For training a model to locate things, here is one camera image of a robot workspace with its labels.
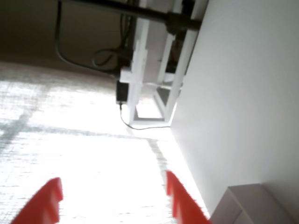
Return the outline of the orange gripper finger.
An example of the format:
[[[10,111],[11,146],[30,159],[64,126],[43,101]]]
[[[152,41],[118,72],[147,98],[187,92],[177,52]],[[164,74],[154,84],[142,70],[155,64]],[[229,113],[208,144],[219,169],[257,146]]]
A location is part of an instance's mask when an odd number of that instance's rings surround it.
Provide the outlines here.
[[[178,224],[211,224],[180,180],[166,171],[166,194],[171,198],[172,216]]]
[[[59,203],[63,200],[59,177],[50,179],[26,203],[13,224],[56,224],[60,220]]]

